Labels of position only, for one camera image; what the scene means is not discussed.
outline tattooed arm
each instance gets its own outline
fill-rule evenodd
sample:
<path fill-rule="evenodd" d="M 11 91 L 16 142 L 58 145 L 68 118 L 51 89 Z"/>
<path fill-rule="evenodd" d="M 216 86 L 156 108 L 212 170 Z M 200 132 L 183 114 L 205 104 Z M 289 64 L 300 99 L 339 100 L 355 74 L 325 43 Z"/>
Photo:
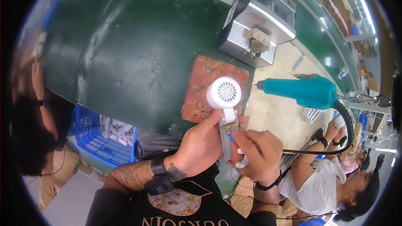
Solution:
<path fill-rule="evenodd" d="M 153 172 L 151 162 L 140 161 L 136 163 L 126 163 L 113 169 L 106 179 L 103 188 L 118 189 L 127 195 L 133 191 L 144 189 L 144 184 L 152 180 Z M 187 177 L 187 174 L 179 171 L 173 164 L 173 156 L 165 158 L 163 165 L 172 181 L 179 181 Z"/>

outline bracelet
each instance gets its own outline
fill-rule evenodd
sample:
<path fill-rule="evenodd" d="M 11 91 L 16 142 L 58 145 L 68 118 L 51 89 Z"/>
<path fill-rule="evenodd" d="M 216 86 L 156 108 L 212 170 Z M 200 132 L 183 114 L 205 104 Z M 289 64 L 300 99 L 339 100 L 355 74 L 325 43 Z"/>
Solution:
<path fill-rule="evenodd" d="M 282 171 L 281 171 L 281 169 L 279 169 L 279 177 L 278 177 L 278 179 L 276 179 L 276 181 L 275 181 L 274 183 L 272 183 L 271 185 L 269 185 L 268 187 L 266 187 L 266 186 L 262 186 L 262 185 L 257 181 L 257 182 L 255 183 L 255 186 L 256 186 L 256 188 L 258 188 L 259 190 L 267 191 L 267 190 L 271 189 L 272 187 L 279 185 L 279 182 L 281 181 L 281 176 L 282 176 Z"/>

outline smartwatch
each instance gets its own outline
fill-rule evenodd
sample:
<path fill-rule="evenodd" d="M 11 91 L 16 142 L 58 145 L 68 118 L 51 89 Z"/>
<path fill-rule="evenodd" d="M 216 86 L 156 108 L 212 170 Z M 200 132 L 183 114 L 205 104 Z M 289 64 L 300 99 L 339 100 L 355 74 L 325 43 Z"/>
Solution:
<path fill-rule="evenodd" d="M 151 162 L 152 180 L 144 184 L 145 190 L 151 195 L 161 195 L 174 190 L 174 184 L 163 166 L 164 157 L 154 158 Z"/>
<path fill-rule="evenodd" d="M 276 179 L 276 181 L 274 183 L 272 183 L 271 185 L 266 187 L 266 186 L 262 186 L 259 182 L 256 182 L 255 187 L 258 188 L 259 190 L 267 191 L 267 190 L 273 188 L 274 186 L 279 185 L 279 182 L 281 181 L 281 176 L 282 176 L 282 171 L 279 169 L 279 177 L 278 177 L 278 179 Z"/>
<path fill-rule="evenodd" d="M 320 139 L 318 139 L 319 141 L 321 141 L 321 143 L 324 145 L 324 148 L 326 148 L 328 146 L 328 142 L 326 141 L 326 138 L 321 137 Z"/>
<path fill-rule="evenodd" d="M 46 104 L 46 98 L 45 97 L 43 97 L 42 100 L 37 100 L 37 104 L 38 104 L 38 107 L 41 107 L 41 106 L 47 107 L 48 106 Z"/>

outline blue plastic crate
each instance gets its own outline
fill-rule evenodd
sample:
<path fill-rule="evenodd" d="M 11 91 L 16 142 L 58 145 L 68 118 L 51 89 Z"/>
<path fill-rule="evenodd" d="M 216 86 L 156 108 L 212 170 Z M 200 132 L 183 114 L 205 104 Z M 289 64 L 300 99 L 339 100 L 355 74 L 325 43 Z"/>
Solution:
<path fill-rule="evenodd" d="M 132 146 L 124 146 L 111 138 L 104 138 L 99 127 L 99 114 L 80 105 L 76 106 L 75 134 L 79 148 L 113 167 L 136 161 Z M 134 129 L 133 138 L 135 142 L 137 128 Z"/>

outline worker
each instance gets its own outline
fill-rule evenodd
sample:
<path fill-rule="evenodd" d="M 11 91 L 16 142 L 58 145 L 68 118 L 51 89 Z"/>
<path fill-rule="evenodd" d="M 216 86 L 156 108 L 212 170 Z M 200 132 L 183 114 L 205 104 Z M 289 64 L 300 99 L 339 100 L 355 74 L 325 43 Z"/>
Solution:
<path fill-rule="evenodd" d="M 324 151 L 330 144 L 327 151 L 336 151 L 344 133 L 344 128 L 336 128 L 331 121 L 324 137 L 304 150 Z M 342 204 L 335 221 L 349 222 L 365 214 L 378 195 L 378 172 L 357 171 L 346 179 L 337 155 L 327 155 L 324 159 L 315 159 L 316 156 L 300 154 L 292 162 L 279 184 L 281 195 L 312 215 L 336 211 Z"/>
<path fill-rule="evenodd" d="M 147 153 L 147 157 L 139 162 L 115 168 L 103 188 L 96 191 L 86 225 L 276 225 L 283 144 L 268 131 L 239 128 L 232 132 L 235 140 L 232 160 L 242 160 L 243 156 L 237 153 L 241 148 L 250 165 L 239 172 L 258 181 L 253 209 L 245 219 L 223 200 L 214 181 L 219 173 L 215 162 L 223 153 L 216 126 L 221 113 L 217 109 L 190 128 L 178 150 L 169 150 L 174 149 L 171 137 L 165 137 L 165 140 L 164 136 L 151 132 L 139 135 L 139 138 L 148 138 L 148 141 L 140 142 L 143 153 L 149 151 L 145 150 L 145 144 L 155 144 L 155 141 L 149 141 L 153 139 L 168 148 L 162 153 L 158 153 L 160 148 L 157 148 L 157 154 Z M 246 117 L 239 116 L 239 123 L 246 122 Z"/>
<path fill-rule="evenodd" d="M 13 79 L 10 129 L 17 167 L 23 176 L 40 176 L 43 212 L 76 172 L 78 155 L 66 145 L 74 104 L 44 88 L 40 63 L 27 64 Z"/>
<path fill-rule="evenodd" d="M 348 149 L 338 155 L 340 166 L 346 177 L 348 177 L 348 174 L 358 171 L 358 169 L 361 171 L 367 170 L 370 165 L 370 152 L 371 148 L 368 150 L 361 148 L 358 153 L 351 154 Z"/>

